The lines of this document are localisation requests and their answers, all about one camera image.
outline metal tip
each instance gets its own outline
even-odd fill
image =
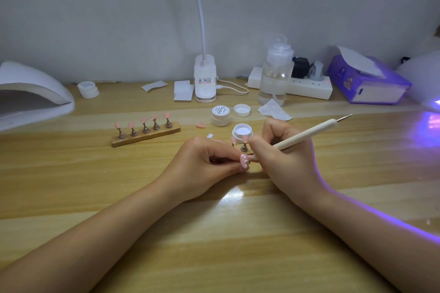
[[[344,117],[342,117],[342,118],[339,118],[339,119],[337,119],[336,121],[337,121],[337,122],[340,122],[340,121],[342,121],[343,119],[346,119],[346,118],[350,117],[351,115],[353,115],[353,114],[349,114],[349,115],[347,115],[347,116],[344,116]]]

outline power strip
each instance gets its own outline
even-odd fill
[[[254,67],[249,75],[246,84],[249,88],[260,88],[261,74],[263,68]],[[333,86],[329,77],[324,77],[322,81],[314,81],[310,79],[290,78],[287,85],[287,94],[308,96],[316,99],[328,100],[333,91]]]

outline white wall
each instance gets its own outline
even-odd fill
[[[202,0],[221,77],[263,61],[263,36],[328,62],[338,43],[396,66],[440,23],[440,0]],[[63,82],[190,79],[200,54],[195,0],[0,0],[0,59]]]

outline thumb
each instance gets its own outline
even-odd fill
[[[249,139],[249,145],[256,154],[257,161],[261,163],[274,163],[281,154],[277,148],[270,145],[259,135],[253,135],[253,137]]]
[[[231,163],[222,163],[220,165],[212,165],[213,174],[212,177],[215,180],[215,183],[224,179],[228,176],[234,175],[236,173],[244,173],[247,169],[243,168],[241,163],[231,162]]]

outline tissue box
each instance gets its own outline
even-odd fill
[[[345,62],[342,55],[333,57],[327,75],[351,103],[398,104],[411,83],[374,57],[367,57],[384,78],[359,72]]]

